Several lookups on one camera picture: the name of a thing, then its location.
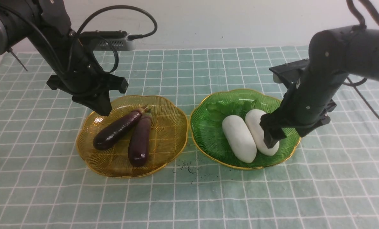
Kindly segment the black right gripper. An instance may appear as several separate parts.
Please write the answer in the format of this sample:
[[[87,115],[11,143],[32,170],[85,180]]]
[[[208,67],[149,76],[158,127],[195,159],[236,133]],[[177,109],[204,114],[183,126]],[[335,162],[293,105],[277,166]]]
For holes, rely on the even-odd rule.
[[[328,113],[336,107],[332,98],[337,84],[303,83],[298,80],[285,93],[280,106],[262,116],[264,143],[268,149],[287,138],[284,128],[293,128],[300,137],[331,122]]]

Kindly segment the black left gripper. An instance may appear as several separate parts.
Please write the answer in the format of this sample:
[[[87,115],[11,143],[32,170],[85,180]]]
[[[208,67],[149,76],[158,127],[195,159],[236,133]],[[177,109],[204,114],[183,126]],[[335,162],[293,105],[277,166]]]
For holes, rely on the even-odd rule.
[[[109,91],[125,93],[128,82],[124,77],[105,71],[93,54],[94,48],[104,42],[114,54],[114,66],[118,67],[116,48],[105,38],[79,38],[71,45],[66,56],[64,73],[50,76],[47,85],[51,90],[62,90],[72,95],[72,101],[84,105],[100,116],[109,116],[112,111]]]

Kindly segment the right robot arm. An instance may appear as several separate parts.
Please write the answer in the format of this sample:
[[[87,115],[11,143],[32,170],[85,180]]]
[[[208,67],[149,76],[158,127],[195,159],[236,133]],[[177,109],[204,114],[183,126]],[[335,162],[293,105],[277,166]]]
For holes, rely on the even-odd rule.
[[[284,128],[300,137],[330,123],[333,96],[350,74],[379,82],[379,30],[347,26],[316,33],[308,58],[270,68],[287,92],[280,106],[262,116],[264,143],[272,148],[286,138]]]

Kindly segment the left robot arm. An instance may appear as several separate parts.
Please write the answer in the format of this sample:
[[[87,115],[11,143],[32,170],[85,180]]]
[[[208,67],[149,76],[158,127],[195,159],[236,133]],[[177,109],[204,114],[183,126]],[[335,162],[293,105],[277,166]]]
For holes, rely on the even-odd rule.
[[[54,72],[48,87],[70,94],[73,102],[108,116],[109,91],[126,92],[127,80],[105,72],[92,46],[73,34],[62,0],[0,0],[0,55],[25,38]]]

